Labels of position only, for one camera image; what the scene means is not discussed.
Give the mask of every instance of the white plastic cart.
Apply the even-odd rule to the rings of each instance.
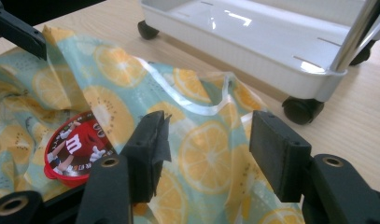
[[[317,116],[349,64],[367,60],[380,39],[380,0],[140,3],[145,39],[162,31],[278,88],[297,123]]]

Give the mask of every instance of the plastic bag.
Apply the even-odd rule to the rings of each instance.
[[[118,153],[149,112],[172,115],[157,195],[134,207],[136,223],[301,223],[281,203],[248,151],[251,112],[261,99],[232,73],[148,63],[119,46],[45,27],[48,60],[14,49],[0,56],[0,197],[67,187],[44,176],[56,129],[91,110]]]

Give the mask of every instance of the screw hole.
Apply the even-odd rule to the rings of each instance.
[[[29,203],[29,199],[25,196],[10,199],[0,205],[0,216],[9,216],[20,211],[26,204]]]
[[[103,167],[112,167],[112,166],[117,165],[118,162],[119,162],[119,160],[117,160],[115,158],[109,158],[109,159],[106,159],[105,161],[103,161],[102,166]]]
[[[328,164],[330,166],[334,166],[334,167],[342,167],[342,166],[344,166],[344,164],[340,160],[335,159],[333,157],[325,157],[325,158],[323,158],[323,161],[326,164]]]

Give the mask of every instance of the caster wheel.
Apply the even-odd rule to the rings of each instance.
[[[358,65],[365,61],[367,61],[371,56],[371,48],[373,47],[373,44],[375,43],[375,40],[370,41],[364,49],[359,52],[358,55],[352,60],[350,65]]]
[[[157,34],[160,32],[159,30],[148,26],[145,21],[140,21],[137,23],[137,29],[139,30],[141,37],[146,40],[155,38],[155,36],[157,36]]]
[[[324,103],[315,99],[304,100],[289,97],[282,106],[288,119],[297,124],[306,124],[317,117],[323,110]]]

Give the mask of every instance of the light wood surface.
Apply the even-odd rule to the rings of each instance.
[[[233,71],[313,146],[313,155],[328,153],[348,160],[373,189],[380,191],[380,41],[374,45],[369,61],[348,69],[317,119],[300,126],[283,114],[281,104],[287,95],[167,35],[159,34],[150,41],[142,39],[137,31],[141,20],[143,11],[137,0],[107,0],[46,24],[115,41],[127,52],[148,61],[200,72]],[[36,26],[39,30],[42,27],[43,24]],[[0,53],[13,47],[0,39]]]

